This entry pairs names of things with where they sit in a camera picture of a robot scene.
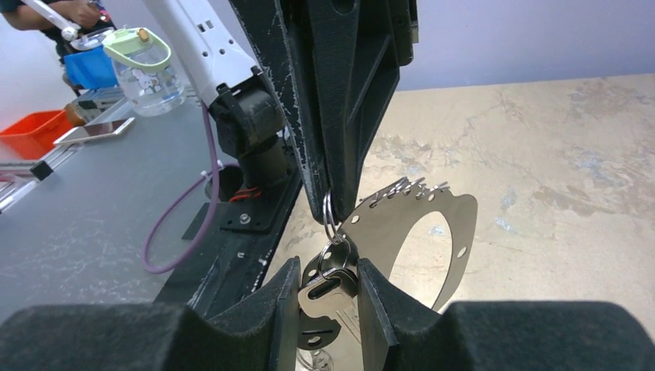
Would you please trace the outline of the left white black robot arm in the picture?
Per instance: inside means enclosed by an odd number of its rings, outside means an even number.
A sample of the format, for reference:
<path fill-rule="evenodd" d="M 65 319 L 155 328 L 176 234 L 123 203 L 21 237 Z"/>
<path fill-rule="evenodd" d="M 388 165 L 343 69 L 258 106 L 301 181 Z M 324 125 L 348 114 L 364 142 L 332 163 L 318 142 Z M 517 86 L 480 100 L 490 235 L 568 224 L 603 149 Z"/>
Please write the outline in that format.
<path fill-rule="evenodd" d="M 418 42 L 414 1 L 231 1 L 246 52 L 208 1 L 149 1 L 186 76 L 245 163 L 290 131 L 317 221 L 354 210 L 363 162 Z"/>

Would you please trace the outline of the silver key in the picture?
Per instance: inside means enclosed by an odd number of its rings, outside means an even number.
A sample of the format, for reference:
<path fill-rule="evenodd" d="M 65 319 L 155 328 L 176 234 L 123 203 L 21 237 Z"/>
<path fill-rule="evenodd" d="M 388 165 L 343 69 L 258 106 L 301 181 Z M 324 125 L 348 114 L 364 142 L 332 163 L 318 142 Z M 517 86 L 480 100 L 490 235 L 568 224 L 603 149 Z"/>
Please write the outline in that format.
<path fill-rule="evenodd" d="M 315 350 L 330 345 L 341 332 L 337 311 L 351 304 L 357 293 L 358 279 L 349 269 L 330 268 L 321 274 L 316 267 L 307 267 L 298 291 L 298 347 Z"/>

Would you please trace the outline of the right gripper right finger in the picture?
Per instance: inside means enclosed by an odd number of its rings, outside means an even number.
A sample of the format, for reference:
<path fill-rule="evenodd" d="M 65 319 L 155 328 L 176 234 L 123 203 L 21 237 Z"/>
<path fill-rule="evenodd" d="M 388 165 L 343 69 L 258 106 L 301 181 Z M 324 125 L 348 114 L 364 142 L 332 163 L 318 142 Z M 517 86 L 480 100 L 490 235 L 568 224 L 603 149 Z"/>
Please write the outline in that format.
<path fill-rule="evenodd" d="M 652 370 L 654 344 L 604 301 L 455 301 L 437 313 L 358 262 L 366 370 Z"/>

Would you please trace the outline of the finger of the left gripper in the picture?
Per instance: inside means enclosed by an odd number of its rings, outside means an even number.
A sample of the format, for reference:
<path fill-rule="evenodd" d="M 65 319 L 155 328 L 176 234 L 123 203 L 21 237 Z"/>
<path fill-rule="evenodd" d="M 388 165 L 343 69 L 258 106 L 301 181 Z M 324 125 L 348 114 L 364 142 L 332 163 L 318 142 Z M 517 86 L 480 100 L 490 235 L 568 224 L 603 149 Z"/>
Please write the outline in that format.
<path fill-rule="evenodd" d="M 307 1 L 231 1 L 233 11 L 286 118 L 313 218 L 328 189 Z"/>
<path fill-rule="evenodd" d="M 313 68 L 332 209 L 344 220 L 363 162 L 418 41 L 415 1 L 309 1 Z"/>

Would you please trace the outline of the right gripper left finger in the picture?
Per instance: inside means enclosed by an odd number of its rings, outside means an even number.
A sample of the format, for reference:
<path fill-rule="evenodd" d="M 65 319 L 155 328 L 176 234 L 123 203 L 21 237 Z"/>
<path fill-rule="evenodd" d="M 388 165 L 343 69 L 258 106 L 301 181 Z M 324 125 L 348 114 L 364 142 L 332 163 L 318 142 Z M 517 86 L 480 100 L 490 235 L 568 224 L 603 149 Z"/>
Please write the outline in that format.
<path fill-rule="evenodd" d="M 39 305 L 1 326 L 3 370 L 291 370 L 300 261 L 210 319 L 184 304 Z"/>

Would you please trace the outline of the person hand in background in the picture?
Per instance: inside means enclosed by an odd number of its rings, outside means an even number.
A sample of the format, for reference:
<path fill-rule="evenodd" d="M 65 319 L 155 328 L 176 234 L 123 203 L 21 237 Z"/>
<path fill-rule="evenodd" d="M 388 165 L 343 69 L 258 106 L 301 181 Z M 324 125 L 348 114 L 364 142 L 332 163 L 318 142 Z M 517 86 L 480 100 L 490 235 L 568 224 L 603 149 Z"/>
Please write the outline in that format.
<path fill-rule="evenodd" d="M 83 28 L 92 28 L 100 21 L 100 11 L 88 1 L 61 1 L 59 5 L 61 15 Z"/>

